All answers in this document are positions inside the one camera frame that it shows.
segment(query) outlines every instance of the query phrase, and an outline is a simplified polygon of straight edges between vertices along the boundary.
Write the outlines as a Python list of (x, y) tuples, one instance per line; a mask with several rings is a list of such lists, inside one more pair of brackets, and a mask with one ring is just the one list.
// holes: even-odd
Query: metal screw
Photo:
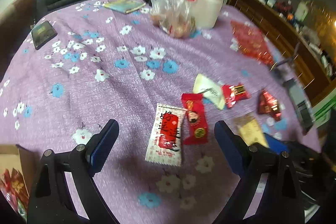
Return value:
[(51, 153), (52, 153), (52, 151), (51, 151), (50, 149), (48, 149), (48, 150), (46, 150), (46, 151), (44, 152), (44, 155), (45, 155), (46, 157), (48, 157), (48, 156), (51, 155)]
[(258, 148), (255, 145), (251, 145), (249, 146), (249, 150), (254, 153), (258, 151)]
[(282, 151), (281, 152), (281, 155), (285, 158), (288, 158), (289, 157), (289, 153), (287, 151)]
[(84, 150), (84, 148), (85, 148), (85, 145), (83, 145), (83, 144), (79, 144), (79, 145), (76, 146), (77, 151), (82, 151), (82, 150)]

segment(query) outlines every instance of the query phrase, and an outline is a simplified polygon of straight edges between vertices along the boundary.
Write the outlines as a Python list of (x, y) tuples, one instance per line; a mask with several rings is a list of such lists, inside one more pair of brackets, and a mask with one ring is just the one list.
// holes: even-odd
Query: white candy wrapper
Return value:
[(181, 166), (181, 125), (187, 109), (157, 104), (145, 161)]

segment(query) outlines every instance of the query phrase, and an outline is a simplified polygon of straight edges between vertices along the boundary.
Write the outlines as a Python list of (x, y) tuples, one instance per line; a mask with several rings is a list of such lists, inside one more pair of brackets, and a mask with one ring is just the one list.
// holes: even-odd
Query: smartphone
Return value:
[(35, 26), (31, 31), (35, 49), (39, 50), (44, 44), (52, 40), (57, 35), (55, 29), (50, 25), (49, 21), (42, 22)]

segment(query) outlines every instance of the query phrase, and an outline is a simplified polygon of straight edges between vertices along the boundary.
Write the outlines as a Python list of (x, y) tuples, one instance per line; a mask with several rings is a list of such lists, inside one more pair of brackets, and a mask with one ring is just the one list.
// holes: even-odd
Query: purple bedspread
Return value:
[[(38, 24), (48, 20), (58, 35), (38, 51), (28, 35), (0, 84), (0, 143), (20, 144), (39, 155), (48, 148), (71, 151), (109, 119), (117, 120), (119, 137), (94, 180), (120, 223), (146, 224), (208, 224), (216, 218), (239, 177), (214, 138), (214, 125), (224, 120), (235, 130), (232, 119), (256, 113), (264, 87), (285, 107), (282, 122), (274, 125), (268, 115), (255, 114), (264, 132), (320, 151), (316, 129), (302, 135), (285, 89), (268, 68), (230, 49), (230, 20), (248, 20), (238, 10), (224, 6), (213, 29), (181, 40), (154, 27), (147, 7), (124, 15), (100, 4), (85, 1), (41, 19)], [(145, 162), (156, 104), (181, 107), (181, 94), (192, 92), (198, 73), (214, 82), (242, 82), (252, 98), (222, 111), (205, 100), (209, 142), (184, 145), (181, 167)], [(184, 121), (182, 136), (188, 134)], [(85, 216), (71, 176), (67, 179), (78, 213)]]

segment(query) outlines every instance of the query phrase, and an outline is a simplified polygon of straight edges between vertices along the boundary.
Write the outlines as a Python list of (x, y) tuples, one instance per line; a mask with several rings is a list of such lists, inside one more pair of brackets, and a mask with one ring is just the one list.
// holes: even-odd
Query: red candy wrapper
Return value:
[(183, 144), (203, 144), (208, 142), (208, 124), (205, 119), (204, 106), (201, 93), (183, 93), (182, 104), (187, 111), (189, 124), (189, 137)]
[(231, 21), (231, 26), (242, 54), (260, 60), (266, 65), (273, 65), (273, 57), (259, 29), (234, 20)]
[(269, 114), (277, 122), (281, 120), (281, 111), (278, 100), (269, 94), (265, 89), (262, 89), (259, 96), (259, 114)]
[(236, 86), (222, 85), (221, 88), (227, 107), (233, 107), (236, 101), (251, 98), (251, 95), (245, 90), (245, 87), (241, 83)]

